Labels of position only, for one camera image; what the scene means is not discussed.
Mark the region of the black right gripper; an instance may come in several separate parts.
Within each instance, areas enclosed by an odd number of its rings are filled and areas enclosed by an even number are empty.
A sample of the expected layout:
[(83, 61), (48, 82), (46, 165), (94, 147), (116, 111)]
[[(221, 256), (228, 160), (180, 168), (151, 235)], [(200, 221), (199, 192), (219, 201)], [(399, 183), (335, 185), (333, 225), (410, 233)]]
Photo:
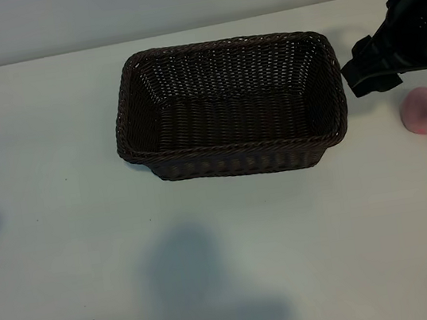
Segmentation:
[(403, 83), (399, 73), (427, 69), (427, 0), (388, 0), (387, 7), (376, 33), (381, 50), (368, 35), (354, 45), (341, 69), (358, 98), (396, 88)]

